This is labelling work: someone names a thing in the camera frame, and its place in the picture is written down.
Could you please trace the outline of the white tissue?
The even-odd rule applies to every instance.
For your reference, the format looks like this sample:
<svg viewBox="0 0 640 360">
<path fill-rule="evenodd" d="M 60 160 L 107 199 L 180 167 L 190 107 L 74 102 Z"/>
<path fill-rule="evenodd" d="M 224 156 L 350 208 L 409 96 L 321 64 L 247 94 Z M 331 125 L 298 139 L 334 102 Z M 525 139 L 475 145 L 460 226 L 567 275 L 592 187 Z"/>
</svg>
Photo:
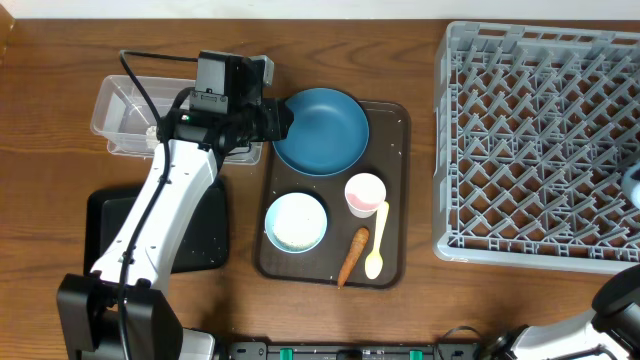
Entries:
<svg viewBox="0 0 640 360">
<path fill-rule="evenodd" d="M 145 142 L 149 150 L 154 150 L 160 144 L 156 126 L 150 126 L 146 129 Z"/>
</svg>

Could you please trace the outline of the dark blue plate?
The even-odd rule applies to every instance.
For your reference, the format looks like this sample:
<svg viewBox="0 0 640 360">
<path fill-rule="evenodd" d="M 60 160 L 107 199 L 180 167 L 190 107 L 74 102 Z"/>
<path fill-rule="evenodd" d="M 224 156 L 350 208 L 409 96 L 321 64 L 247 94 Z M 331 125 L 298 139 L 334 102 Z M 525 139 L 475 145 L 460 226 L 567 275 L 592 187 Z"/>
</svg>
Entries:
<svg viewBox="0 0 640 360">
<path fill-rule="evenodd" d="M 353 97 L 335 89 L 312 88 L 290 97 L 285 105 L 294 121 L 287 137 L 273 147 L 293 170 L 331 176 L 347 170 L 364 154 L 369 121 Z"/>
</svg>

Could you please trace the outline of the pink white cup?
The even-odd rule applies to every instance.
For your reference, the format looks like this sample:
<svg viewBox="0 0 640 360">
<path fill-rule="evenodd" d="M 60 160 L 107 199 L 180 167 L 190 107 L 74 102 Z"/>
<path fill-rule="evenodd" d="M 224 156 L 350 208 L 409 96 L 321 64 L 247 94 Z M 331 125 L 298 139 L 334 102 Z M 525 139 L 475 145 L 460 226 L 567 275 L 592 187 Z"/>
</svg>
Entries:
<svg viewBox="0 0 640 360">
<path fill-rule="evenodd" d="M 344 188 L 344 196 L 351 213 L 358 218 L 373 215 L 386 200 L 386 186 L 376 175 L 359 173 L 352 176 Z"/>
</svg>

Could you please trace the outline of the light blue cup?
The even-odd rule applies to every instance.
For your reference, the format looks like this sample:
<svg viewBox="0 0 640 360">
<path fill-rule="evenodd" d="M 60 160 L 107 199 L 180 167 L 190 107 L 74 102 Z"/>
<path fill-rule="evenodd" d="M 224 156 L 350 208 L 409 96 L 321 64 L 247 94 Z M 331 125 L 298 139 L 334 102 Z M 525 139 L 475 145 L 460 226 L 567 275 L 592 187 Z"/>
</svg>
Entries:
<svg viewBox="0 0 640 360">
<path fill-rule="evenodd" d="M 625 172 L 621 189 L 626 198 L 637 208 L 640 208 L 640 163 L 637 162 Z"/>
</svg>

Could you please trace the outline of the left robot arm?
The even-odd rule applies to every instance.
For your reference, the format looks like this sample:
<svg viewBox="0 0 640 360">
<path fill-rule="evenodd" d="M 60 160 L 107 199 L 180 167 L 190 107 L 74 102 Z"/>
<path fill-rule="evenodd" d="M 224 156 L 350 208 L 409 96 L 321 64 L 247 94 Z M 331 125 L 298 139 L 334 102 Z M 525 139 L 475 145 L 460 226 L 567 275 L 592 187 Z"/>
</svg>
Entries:
<svg viewBox="0 0 640 360">
<path fill-rule="evenodd" d="M 157 115 L 150 172 L 124 224 L 87 275 L 68 274 L 57 309 L 71 359 L 212 359 L 213 335 L 181 325 L 166 298 L 191 218 L 238 147 L 286 138 L 294 116 L 266 98 L 274 63 L 203 51 L 194 86 Z"/>
</svg>

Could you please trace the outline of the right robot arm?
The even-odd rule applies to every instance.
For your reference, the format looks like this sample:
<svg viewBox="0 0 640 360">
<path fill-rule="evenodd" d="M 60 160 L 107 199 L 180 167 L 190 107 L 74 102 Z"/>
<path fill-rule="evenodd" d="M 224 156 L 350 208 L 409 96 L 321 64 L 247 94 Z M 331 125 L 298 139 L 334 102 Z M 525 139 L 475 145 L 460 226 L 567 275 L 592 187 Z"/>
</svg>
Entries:
<svg viewBox="0 0 640 360">
<path fill-rule="evenodd" d="M 623 270 L 593 298 L 591 309 L 552 325 L 523 325 L 479 350 L 478 359 L 637 359 L 639 267 Z"/>
</svg>

